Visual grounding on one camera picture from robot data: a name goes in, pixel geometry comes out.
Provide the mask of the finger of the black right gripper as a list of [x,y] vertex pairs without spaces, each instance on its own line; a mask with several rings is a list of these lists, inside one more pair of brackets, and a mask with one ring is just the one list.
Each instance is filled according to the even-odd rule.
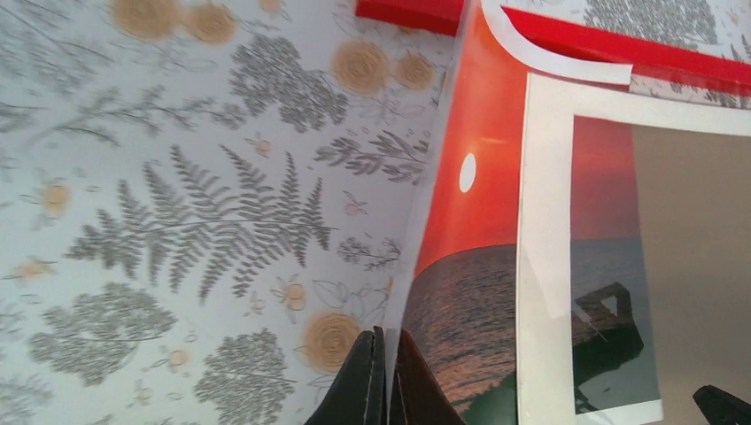
[[693,401],[709,425],[750,425],[750,404],[714,385],[704,385]]

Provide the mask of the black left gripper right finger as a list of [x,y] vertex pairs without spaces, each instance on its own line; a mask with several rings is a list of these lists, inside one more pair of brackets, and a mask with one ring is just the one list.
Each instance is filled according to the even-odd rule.
[[389,424],[464,425],[408,332],[402,330],[391,391]]

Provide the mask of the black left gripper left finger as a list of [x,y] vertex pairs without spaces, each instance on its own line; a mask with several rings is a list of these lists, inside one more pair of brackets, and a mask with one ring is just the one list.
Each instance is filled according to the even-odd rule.
[[321,404],[306,425],[386,423],[383,329],[360,332]]

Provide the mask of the sunset photo print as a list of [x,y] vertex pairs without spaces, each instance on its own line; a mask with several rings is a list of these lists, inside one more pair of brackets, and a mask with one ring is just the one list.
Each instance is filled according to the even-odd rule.
[[609,84],[612,63],[523,41],[481,4],[462,19],[439,98],[413,235],[385,324],[416,343],[465,424],[516,421],[515,278],[531,72]]

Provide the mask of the white mat board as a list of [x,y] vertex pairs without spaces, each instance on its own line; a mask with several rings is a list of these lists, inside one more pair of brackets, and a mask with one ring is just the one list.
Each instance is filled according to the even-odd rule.
[[574,397],[570,195],[578,117],[746,136],[750,113],[533,74],[525,99],[516,242],[516,399],[523,424],[583,424]]

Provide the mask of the red wooden picture frame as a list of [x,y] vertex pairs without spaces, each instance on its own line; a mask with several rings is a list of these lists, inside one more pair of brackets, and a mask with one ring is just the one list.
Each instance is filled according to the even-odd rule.
[[483,5],[499,25],[520,33],[522,40],[565,58],[612,63],[609,84],[626,85],[631,73],[748,97],[750,65],[628,35],[585,27],[503,6],[499,1],[357,1],[355,15],[395,25],[455,36],[472,7]]

